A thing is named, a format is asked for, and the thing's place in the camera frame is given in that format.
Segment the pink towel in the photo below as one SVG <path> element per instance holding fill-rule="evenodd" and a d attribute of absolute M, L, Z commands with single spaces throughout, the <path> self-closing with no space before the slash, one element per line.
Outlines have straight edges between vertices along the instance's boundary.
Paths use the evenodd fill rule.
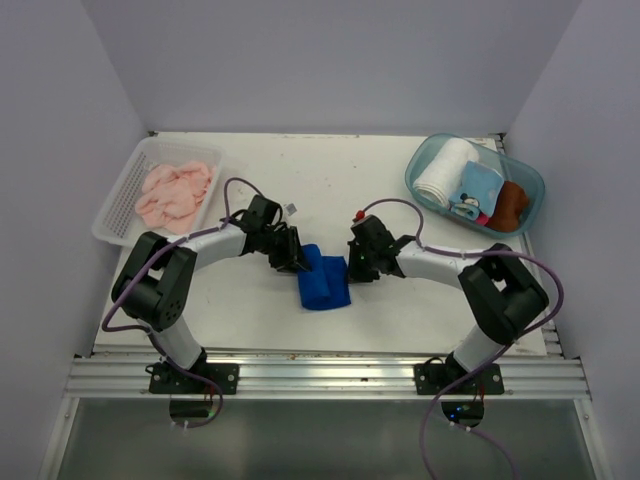
<path fill-rule="evenodd" d="M 181 166 L 160 164 L 141 186 L 135 212 L 149 229 L 164 228 L 184 235 L 194 226 L 197 214 L 214 178 L 215 168 L 201 161 Z"/>

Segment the white plastic basket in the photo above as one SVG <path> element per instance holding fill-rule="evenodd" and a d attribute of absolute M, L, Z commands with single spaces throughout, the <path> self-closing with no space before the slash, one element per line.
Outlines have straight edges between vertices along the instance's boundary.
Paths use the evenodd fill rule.
<path fill-rule="evenodd" d="M 190 161 L 201 161 L 212 171 L 211 184 L 192 224 L 194 231 L 201 229 L 222 174 L 225 156 L 222 148 L 203 142 L 159 136 L 141 140 L 100 208 L 92 225 L 93 236 L 112 245 L 133 247 L 147 230 L 144 220 L 135 212 L 135 204 L 143 195 L 144 180 L 160 165 L 181 167 Z"/>

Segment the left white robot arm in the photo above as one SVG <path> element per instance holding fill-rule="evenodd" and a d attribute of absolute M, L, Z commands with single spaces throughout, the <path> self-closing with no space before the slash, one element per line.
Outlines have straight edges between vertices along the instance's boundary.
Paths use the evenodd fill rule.
<path fill-rule="evenodd" d="M 222 260 L 260 253 L 278 272 L 311 270 L 297 228 L 284 220 L 280 204 L 256 195 L 246 209 L 216 227 L 171 240 L 154 232 L 142 234 L 111 291 L 113 307 L 102 329 L 121 309 L 136 321 L 135 330 L 150 337 L 174 366 L 172 379 L 185 392 L 201 390 L 208 379 L 205 352 L 193 337 L 183 311 L 193 274 Z"/>

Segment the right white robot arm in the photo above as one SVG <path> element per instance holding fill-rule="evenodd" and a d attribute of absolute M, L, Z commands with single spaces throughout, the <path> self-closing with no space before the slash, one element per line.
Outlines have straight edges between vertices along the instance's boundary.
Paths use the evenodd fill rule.
<path fill-rule="evenodd" d="M 423 247 L 418 238 L 395 238 L 375 215 L 363 214 L 351 226 L 348 280 L 371 283 L 382 275 L 434 281 L 460 290 L 475 326 L 445 360 L 451 389 L 468 392 L 481 380 L 480 366 L 524 334 L 549 305 L 530 273 L 528 257 L 496 243 L 486 250 Z"/>

